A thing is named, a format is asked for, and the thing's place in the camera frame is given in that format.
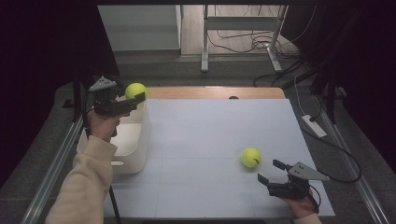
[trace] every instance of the gray floor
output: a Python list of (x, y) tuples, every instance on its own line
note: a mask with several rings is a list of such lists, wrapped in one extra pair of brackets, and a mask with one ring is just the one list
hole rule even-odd
[[(141, 82), (148, 87), (154, 86), (241, 86), (251, 87), (254, 77), (260, 75), (272, 75), (273, 68), (265, 54), (255, 56), (224, 56), (211, 55), (209, 72), (202, 74), (200, 71), (200, 57), (180, 57), (177, 55), (145, 55), (136, 56), (128, 53), (117, 53), (117, 61), (120, 68), (121, 78), (125, 83)], [(292, 64), (293, 60), (282, 60), (284, 67)], [(293, 80), (294, 76), (305, 70), (302, 66), (293, 74), (286, 75), (280, 82)], [(260, 80), (259, 86), (269, 86), (271, 80)], [(301, 107), (306, 114), (318, 113), (318, 105), (309, 92), (312, 79), (307, 79), (298, 84), (298, 96)], [(297, 118), (302, 116), (298, 106), (296, 89), (294, 87), (285, 90), (290, 99)], [(64, 140), (64, 136), (71, 124), (73, 110), (62, 108), (66, 99), (72, 98), (71, 85), (61, 87), (55, 95), (55, 104), (49, 117), (41, 129), (41, 132), (31, 145), (26, 156), (21, 161), (14, 174), (0, 190), (0, 223), (20, 223), (26, 208), (32, 201), (35, 192), (41, 183), (44, 174)], [(367, 137), (353, 122), (351, 117), (342, 106), (342, 100), (335, 104), (336, 128), (340, 131), (353, 155), (361, 163), (363, 175), (372, 187), (376, 197), (382, 204), (389, 223), (396, 223), (396, 175), (385, 164), (383, 158), (375, 150)], [(327, 131), (323, 119), (318, 123)], [(340, 178), (349, 178), (344, 161), (340, 153), (304, 134), (308, 148), (318, 168)], [(332, 141), (330, 136), (325, 140)], [(75, 150), (72, 148), (64, 168), (61, 171), (52, 193), (49, 196), (39, 223), (54, 202), (58, 188), (64, 176), (71, 168), (71, 162)], [(326, 182), (325, 189), (331, 199), (335, 217), (324, 217), (323, 223), (374, 223), (365, 201), (357, 191), (355, 185), (340, 184), (334, 181)], [(113, 223), (113, 219), (107, 219), (106, 223)], [(124, 220), (124, 223), (138, 223), (136, 220)], [(290, 223), (288, 220), (266, 220), (267, 223)], [(256, 221), (200, 221), (191, 223), (262, 223)]]

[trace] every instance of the white cable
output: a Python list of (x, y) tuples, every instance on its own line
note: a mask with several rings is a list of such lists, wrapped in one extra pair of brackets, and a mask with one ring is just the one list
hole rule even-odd
[(282, 44), (282, 45), (279, 45), (279, 47), (282, 47), (282, 46), (284, 46), (284, 45), (287, 45), (287, 44), (289, 44), (289, 43), (291, 43), (291, 42), (297, 40), (298, 38), (300, 38), (303, 34), (305, 34), (306, 30), (308, 29), (309, 25), (311, 24), (312, 20), (314, 19), (314, 15), (315, 15), (315, 11), (316, 11), (316, 10), (317, 10), (317, 7), (315, 6), (315, 7), (314, 7), (314, 11), (312, 12), (311, 19), (309, 20), (309, 23), (306, 25), (305, 29), (303, 30), (303, 32), (302, 32), (301, 34), (300, 34), (299, 36), (297, 36), (296, 38), (292, 39), (291, 41), (286, 42), (286, 43), (284, 43), (284, 44)]
[(305, 112), (303, 111), (303, 108), (301, 107), (301, 104), (300, 104), (300, 97), (299, 97), (299, 95), (298, 95), (298, 90), (297, 90), (297, 77), (299, 77), (299, 76), (295, 76), (295, 77), (294, 77), (294, 88), (296, 89), (298, 106), (300, 107), (300, 110), (301, 110), (301, 112), (303, 113), (303, 115), (305, 115)]

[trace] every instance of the white plastic bin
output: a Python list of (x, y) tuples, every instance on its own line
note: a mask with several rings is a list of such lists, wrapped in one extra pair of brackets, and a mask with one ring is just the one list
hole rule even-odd
[[(144, 103), (139, 104), (130, 116), (120, 120), (117, 136), (111, 139), (111, 144), (118, 147), (111, 162), (114, 174), (135, 174), (143, 169), (149, 147), (149, 130), (149, 113)], [(80, 152), (86, 145), (87, 135), (83, 133), (77, 151)]]

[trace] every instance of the yellow tennis ball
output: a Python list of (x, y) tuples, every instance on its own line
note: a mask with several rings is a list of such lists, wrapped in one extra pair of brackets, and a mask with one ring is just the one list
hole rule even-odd
[(248, 147), (242, 152), (241, 161), (248, 168), (255, 168), (260, 164), (262, 155), (255, 147)]
[(148, 89), (141, 83), (133, 83), (126, 88), (125, 97), (127, 99), (132, 99), (141, 93), (145, 93), (145, 99), (148, 98)]

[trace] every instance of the power strip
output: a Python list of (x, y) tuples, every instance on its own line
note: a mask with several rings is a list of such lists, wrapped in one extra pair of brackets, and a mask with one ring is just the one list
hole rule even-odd
[(323, 131), (323, 129), (320, 128), (320, 126), (317, 124), (316, 121), (311, 121), (309, 120), (311, 116), (305, 115), (302, 116), (303, 121), (305, 122), (306, 125), (314, 132), (317, 137), (323, 137), (326, 136), (327, 134)]

